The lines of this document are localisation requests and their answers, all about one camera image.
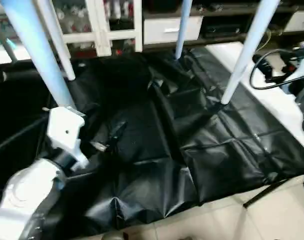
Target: light blue pole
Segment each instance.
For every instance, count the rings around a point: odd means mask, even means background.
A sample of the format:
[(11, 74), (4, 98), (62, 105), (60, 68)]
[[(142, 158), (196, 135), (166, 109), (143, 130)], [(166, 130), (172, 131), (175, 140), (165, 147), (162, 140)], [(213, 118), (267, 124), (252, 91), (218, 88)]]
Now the light blue pole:
[(56, 103), (75, 108), (32, 1), (0, 0), (0, 3)]
[(192, 1), (193, 0), (183, 0), (180, 30), (178, 32), (178, 39), (176, 42), (176, 50), (175, 50), (176, 59), (179, 59), (182, 54), (185, 32), (186, 32), (186, 27), (187, 27), (187, 20), (188, 20), (188, 17), (190, 16)]
[(227, 88), (222, 96), (221, 103), (226, 105), (230, 102), (234, 92), (243, 78), (248, 63), (252, 62), (258, 44), (260, 43), (268, 25), (278, 7), (280, 0), (261, 0), (251, 27), (248, 30), (246, 40), (240, 56), (237, 59), (234, 70), (228, 80)]

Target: white cabinet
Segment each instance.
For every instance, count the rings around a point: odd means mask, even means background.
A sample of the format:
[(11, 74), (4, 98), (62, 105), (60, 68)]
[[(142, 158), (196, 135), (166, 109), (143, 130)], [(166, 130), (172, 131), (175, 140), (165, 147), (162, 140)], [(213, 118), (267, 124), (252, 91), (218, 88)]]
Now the white cabinet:
[[(52, 10), (55, 13), (55, 9), (52, 3)], [(38, 0), (38, 7), (42, 7), (43, 0)], [(93, 42), (98, 56), (110, 56), (112, 54), (112, 40), (121, 39), (134, 39), (135, 40), (135, 51), (142, 51), (142, 3), (141, 0), (133, 0), (133, 22), (134, 28), (128, 30), (110, 30), (109, 21), (106, 18), (104, 2), (103, 0), (85, 0), (87, 8), (88, 19), (90, 23), (89, 32), (74, 32), (68, 33), (62, 30), (62, 26), (56, 16), (56, 23), (58, 25), (61, 37), (65, 44), (76, 44)]]
[(304, 31), (304, 11), (297, 11), (285, 27), (284, 32)]
[[(202, 16), (190, 16), (188, 18), (185, 41), (197, 40), (202, 19)], [(144, 44), (176, 42), (180, 21), (180, 17), (146, 19), (144, 21)]]

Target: white drawer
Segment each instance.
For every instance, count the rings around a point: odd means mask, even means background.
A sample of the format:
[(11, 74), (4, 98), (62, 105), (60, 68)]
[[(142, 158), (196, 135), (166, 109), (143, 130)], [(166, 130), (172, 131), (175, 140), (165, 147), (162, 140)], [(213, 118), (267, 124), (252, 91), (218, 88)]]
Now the white drawer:
[(304, 31), (304, 11), (297, 11), (285, 27), (284, 32)]
[[(202, 16), (191, 16), (187, 20), (185, 40), (196, 40), (202, 25)], [(146, 19), (144, 21), (144, 44), (176, 42), (180, 28), (180, 17)]]

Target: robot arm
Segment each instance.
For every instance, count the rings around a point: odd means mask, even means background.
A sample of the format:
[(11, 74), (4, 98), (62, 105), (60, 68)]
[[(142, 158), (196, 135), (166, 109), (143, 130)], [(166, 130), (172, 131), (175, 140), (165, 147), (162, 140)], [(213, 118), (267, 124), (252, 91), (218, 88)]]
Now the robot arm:
[(58, 200), (68, 175), (88, 165), (78, 138), (84, 117), (70, 107), (51, 110), (47, 136), (55, 155), (38, 159), (8, 181), (0, 203), (0, 240), (40, 238), (45, 216)]

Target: white frame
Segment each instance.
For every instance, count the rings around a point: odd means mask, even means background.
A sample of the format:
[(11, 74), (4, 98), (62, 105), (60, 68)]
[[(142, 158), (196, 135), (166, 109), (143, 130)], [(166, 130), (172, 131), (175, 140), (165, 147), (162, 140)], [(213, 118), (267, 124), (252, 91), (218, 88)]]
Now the white frame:
[[(52, 6), (54, 15), (56, 16), (55, 9), (52, 0), (47, 0)], [(37, 1), (38, 7), (41, 8), (41, 0)], [(69, 33), (63, 34), (61, 26), (56, 16), (56, 24), (60, 30), (60, 35), (65, 43), (67, 49), (67, 55), (70, 58), (70, 52), (67, 48), (67, 44), (70, 43), (83, 43), (94, 42), (96, 54), (101, 56), (112, 55), (111, 41), (122, 39), (135, 39), (135, 51), (141, 52), (143, 48), (142, 42), (142, 1), (133, 0), (134, 9), (134, 29), (130, 30), (116, 30), (111, 31), (109, 22), (105, 15), (103, 0), (85, 0), (86, 7), (88, 9), (89, 21), (91, 24), (92, 32), (82, 33)]]

